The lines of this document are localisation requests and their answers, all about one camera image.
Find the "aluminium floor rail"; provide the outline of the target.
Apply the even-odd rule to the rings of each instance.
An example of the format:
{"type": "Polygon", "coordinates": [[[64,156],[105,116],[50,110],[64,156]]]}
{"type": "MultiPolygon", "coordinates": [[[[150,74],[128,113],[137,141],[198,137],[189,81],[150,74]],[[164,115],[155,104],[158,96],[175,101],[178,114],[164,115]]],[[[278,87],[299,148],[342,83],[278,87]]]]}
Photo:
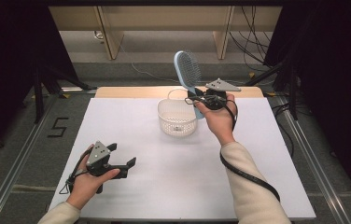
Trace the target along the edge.
{"type": "Polygon", "coordinates": [[[344,208],[341,197],[336,192],[335,187],[330,183],[329,176],[324,167],[319,163],[319,159],[306,137],[305,132],[302,130],[302,126],[298,120],[295,120],[291,116],[288,107],[288,100],[284,96],[280,96],[276,101],[279,104],[279,109],[275,113],[275,116],[284,116],[285,124],[281,125],[281,128],[291,142],[291,158],[295,158],[296,149],[298,148],[301,151],[318,188],[320,189],[319,195],[324,198],[336,223],[351,224],[350,216],[344,208]]]}
{"type": "Polygon", "coordinates": [[[42,128],[47,121],[48,114],[50,110],[53,108],[53,105],[57,101],[58,97],[55,95],[51,95],[47,99],[47,103],[44,106],[44,112],[38,121],[34,124],[34,126],[29,130],[29,134],[25,141],[23,142],[23,146],[18,151],[18,155],[12,164],[7,168],[7,175],[4,180],[0,183],[0,214],[7,202],[7,199],[19,178],[21,171],[27,162],[32,150],[35,147],[35,143],[42,132],[42,128]]]}

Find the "light blue hairbrush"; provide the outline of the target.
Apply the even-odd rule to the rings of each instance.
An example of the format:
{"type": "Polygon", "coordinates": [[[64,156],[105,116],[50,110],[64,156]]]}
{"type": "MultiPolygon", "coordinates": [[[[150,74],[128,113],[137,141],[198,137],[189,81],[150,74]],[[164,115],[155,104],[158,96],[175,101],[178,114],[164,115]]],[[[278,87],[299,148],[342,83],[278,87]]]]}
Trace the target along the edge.
{"type": "Polygon", "coordinates": [[[180,84],[187,90],[196,88],[201,81],[201,71],[193,54],[185,50],[178,51],[174,65],[180,84]]]}

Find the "wooden table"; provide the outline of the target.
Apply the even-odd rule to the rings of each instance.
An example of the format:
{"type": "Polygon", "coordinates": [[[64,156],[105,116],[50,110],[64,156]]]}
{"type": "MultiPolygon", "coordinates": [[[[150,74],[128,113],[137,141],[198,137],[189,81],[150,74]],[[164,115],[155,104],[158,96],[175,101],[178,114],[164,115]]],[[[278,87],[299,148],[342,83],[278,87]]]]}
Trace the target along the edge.
{"type": "MultiPolygon", "coordinates": [[[[240,91],[229,91],[235,98],[263,98],[258,87],[241,87],[240,91]]],[[[95,98],[173,98],[181,99],[187,96],[184,88],[178,86],[148,86],[148,87],[100,87],[95,98]]]]}

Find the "person's left hand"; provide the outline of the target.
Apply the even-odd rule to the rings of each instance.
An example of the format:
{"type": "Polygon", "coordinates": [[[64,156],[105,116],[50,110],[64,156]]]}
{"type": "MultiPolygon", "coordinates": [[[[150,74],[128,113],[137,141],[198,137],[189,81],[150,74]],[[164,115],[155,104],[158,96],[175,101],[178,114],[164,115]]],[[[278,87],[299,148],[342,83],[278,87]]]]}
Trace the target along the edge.
{"type": "Polygon", "coordinates": [[[89,173],[76,177],[74,187],[66,202],[81,210],[87,202],[96,194],[96,191],[106,181],[112,179],[119,173],[119,169],[113,169],[100,176],[89,173]]]}

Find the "white perforated plastic basket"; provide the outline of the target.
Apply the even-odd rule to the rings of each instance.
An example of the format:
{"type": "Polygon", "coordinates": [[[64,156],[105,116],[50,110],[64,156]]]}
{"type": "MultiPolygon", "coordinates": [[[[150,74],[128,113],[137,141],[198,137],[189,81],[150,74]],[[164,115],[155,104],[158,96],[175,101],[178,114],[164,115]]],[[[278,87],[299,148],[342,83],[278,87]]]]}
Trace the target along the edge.
{"type": "Polygon", "coordinates": [[[193,106],[189,105],[184,98],[172,96],[176,91],[185,91],[185,89],[170,90],[167,96],[158,102],[157,114],[164,133],[173,137],[186,137],[197,130],[198,122],[193,106]]]}

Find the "person's right hand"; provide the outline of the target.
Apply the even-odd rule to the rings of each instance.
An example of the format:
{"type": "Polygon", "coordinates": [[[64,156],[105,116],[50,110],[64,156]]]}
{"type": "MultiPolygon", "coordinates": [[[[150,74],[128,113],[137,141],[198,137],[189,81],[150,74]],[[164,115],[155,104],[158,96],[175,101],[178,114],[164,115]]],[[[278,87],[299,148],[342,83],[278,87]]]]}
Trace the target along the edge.
{"type": "Polygon", "coordinates": [[[204,115],[209,130],[215,135],[222,146],[235,141],[233,129],[238,108],[232,94],[227,94],[227,104],[220,110],[210,110],[201,102],[196,102],[195,105],[204,115]]]}

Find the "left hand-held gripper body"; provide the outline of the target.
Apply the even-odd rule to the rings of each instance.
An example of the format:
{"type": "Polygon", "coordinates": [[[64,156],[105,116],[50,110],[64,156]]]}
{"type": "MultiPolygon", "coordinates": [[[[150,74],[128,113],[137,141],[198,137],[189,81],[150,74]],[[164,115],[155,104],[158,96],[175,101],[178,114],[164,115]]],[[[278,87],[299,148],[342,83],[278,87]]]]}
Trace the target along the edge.
{"type": "Polygon", "coordinates": [[[107,146],[100,141],[94,144],[86,163],[89,174],[101,176],[110,170],[118,169],[119,165],[111,165],[108,163],[111,152],[106,147],[107,146]]]}

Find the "beige wooden desk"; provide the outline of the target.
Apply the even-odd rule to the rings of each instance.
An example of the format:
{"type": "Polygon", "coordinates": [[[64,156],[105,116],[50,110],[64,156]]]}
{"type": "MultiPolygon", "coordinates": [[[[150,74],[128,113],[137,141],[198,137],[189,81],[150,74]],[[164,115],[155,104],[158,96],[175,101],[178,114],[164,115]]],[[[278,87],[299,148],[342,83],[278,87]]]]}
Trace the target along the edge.
{"type": "Polygon", "coordinates": [[[126,31],[210,31],[217,56],[226,55],[229,32],[272,32],[281,7],[51,7],[60,31],[100,31],[114,60],[126,31]]]}

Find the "black metal stand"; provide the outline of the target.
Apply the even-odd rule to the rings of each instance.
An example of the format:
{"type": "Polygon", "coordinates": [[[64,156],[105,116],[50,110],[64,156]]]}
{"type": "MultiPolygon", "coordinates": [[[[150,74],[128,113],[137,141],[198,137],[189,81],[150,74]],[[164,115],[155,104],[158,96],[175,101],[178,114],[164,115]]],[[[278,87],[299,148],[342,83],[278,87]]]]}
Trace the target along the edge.
{"type": "Polygon", "coordinates": [[[281,63],[278,63],[269,70],[263,72],[261,75],[249,80],[246,83],[247,87],[252,87],[267,77],[270,77],[273,74],[277,74],[277,77],[274,79],[273,88],[275,91],[283,91],[288,87],[288,107],[291,116],[297,120],[296,112],[296,89],[297,89],[297,76],[296,69],[293,66],[291,60],[285,59],[281,63]]]}
{"type": "Polygon", "coordinates": [[[35,123],[38,123],[45,114],[42,87],[45,87],[50,94],[62,95],[63,90],[58,83],[59,79],[64,79],[74,86],[80,87],[84,91],[96,90],[96,87],[80,81],[76,76],[69,76],[50,66],[38,66],[33,74],[35,90],[35,123]]]}

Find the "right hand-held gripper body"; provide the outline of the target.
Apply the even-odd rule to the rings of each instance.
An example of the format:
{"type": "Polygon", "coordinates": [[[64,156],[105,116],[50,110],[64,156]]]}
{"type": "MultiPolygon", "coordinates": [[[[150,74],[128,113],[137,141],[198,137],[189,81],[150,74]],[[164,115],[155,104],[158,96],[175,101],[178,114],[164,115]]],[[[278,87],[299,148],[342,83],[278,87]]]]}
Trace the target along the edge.
{"type": "Polygon", "coordinates": [[[219,110],[226,105],[227,91],[240,91],[241,89],[229,82],[218,78],[205,85],[204,102],[207,108],[219,110]]]}

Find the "white table board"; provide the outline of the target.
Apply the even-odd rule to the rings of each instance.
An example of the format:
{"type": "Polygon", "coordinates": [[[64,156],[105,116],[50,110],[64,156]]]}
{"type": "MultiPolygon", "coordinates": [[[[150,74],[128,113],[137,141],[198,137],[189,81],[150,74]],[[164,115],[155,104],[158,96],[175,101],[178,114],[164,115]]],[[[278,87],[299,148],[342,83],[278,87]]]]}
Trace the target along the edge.
{"type": "MultiPolygon", "coordinates": [[[[135,159],[124,179],[105,183],[82,210],[86,219],[120,221],[231,221],[232,194],[219,158],[219,143],[199,120],[187,137],[173,137],[160,128],[155,98],[90,100],[69,159],[68,177],[80,155],[95,141],[117,144],[113,165],[135,159]]],[[[235,138],[275,187],[292,220],[316,214],[288,149],[264,98],[239,98],[235,138]]]]}

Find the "dark curtain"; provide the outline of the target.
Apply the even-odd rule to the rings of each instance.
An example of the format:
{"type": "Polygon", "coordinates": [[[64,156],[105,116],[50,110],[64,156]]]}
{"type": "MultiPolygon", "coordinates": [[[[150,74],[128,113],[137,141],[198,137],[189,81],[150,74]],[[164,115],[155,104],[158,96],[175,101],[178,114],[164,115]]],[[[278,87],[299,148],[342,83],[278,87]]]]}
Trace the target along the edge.
{"type": "Polygon", "coordinates": [[[0,136],[33,87],[35,72],[47,85],[77,77],[49,8],[0,0],[0,136]]]}
{"type": "Polygon", "coordinates": [[[301,91],[351,179],[351,0],[274,0],[282,8],[266,62],[290,54],[301,91]]]}

